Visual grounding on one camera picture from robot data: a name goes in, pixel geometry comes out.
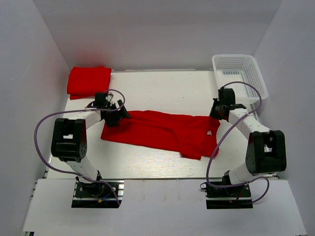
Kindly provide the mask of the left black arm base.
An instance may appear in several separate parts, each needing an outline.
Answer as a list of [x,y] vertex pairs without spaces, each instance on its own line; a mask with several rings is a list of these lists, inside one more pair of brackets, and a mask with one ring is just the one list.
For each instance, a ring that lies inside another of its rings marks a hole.
[[109,181],[111,186],[101,183],[76,182],[72,198],[72,208],[119,208],[124,194],[124,181]]

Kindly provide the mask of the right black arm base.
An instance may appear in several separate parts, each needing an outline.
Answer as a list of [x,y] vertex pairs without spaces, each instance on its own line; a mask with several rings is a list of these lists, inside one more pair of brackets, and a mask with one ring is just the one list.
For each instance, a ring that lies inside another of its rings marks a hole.
[[253,208],[248,185],[230,188],[212,187],[207,182],[200,184],[205,192],[207,209],[249,209]]

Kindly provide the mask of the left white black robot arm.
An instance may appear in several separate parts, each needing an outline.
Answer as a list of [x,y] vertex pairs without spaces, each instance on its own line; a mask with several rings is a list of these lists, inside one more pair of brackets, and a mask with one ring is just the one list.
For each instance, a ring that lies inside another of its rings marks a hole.
[[70,118],[58,118],[54,124],[52,156],[66,163],[80,181],[88,183],[87,190],[93,196],[103,193],[104,184],[99,170],[87,157],[87,129],[101,121],[108,127],[116,127],[121,120],[131,118],[124,106],[125,100],[115,102],[113,97],[111,92],[98,92],[82,112]]

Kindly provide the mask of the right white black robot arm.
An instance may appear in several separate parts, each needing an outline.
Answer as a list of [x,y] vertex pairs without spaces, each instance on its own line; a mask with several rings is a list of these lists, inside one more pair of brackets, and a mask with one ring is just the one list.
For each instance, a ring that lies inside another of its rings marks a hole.
[[222,87],[218,96],[214,99],[210,117],[229,122],[232,124],[230,130],[237,128],[248,140],[245,162],[222,177],[223,192],[234,196],[240,186],[256,177],[286,170],[285,136],[280,130],[262,125],[244,105],[237,104],[233,89]]

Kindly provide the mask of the folded red t shirt stack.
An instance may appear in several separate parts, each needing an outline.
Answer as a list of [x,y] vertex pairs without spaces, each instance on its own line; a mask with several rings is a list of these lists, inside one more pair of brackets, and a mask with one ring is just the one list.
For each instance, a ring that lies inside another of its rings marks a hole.
[[73,67],[67,83],[70,100],[95,96],[109,89],[112,69],[99,67]]

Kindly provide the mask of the white plastic basket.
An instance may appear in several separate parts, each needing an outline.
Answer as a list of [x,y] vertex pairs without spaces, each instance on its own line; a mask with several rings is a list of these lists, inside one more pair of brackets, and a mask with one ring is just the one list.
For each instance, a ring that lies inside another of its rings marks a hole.
[[268,97],[268,91],[260,69],[253,56],[221,54],[212,57],[217,87],[228,85],[235,93],[236,102],[254,104]]

